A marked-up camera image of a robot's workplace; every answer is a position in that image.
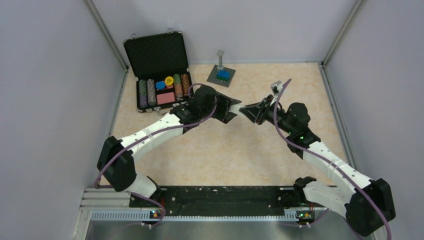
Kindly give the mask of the white remote control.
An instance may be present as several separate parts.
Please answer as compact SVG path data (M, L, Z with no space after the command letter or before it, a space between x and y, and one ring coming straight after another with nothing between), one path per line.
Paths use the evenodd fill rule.
M240 109L243 109L244 107L245 106L241 104L234 104L229 107L229 112L236 115L242 115L243 113L240 111Z

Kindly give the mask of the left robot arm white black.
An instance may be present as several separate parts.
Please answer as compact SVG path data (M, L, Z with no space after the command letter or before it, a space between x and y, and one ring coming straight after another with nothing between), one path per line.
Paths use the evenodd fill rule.
M138 175L135 160L165 141L181 136L210 118L227 124L237 116L233 106L241 100L226 96L213 87L201 84L194 94L173 107L162 118L148 127L123 138L108 137L102 146L94 187L100 188L101 178L108 181L106 188L115 192L134 192L149 207L160 202L158 186L147 176Z

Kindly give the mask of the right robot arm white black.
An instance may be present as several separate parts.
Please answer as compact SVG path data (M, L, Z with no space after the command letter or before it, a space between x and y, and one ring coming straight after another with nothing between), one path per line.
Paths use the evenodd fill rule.
M392 190L382 178L374 180L354 169L336 154L309 128L310 116L305 104L292 103L280 109L277 99L269 96L250 105L234 105L232 113L247 117L252 123L269 122L289 149L302 160L315 166L335 186L330 187L312 178L297 180L293 200L299 206L317 203L339 214L359 235L367 237L384 227L387 239L393 238L389 221L396 217Z

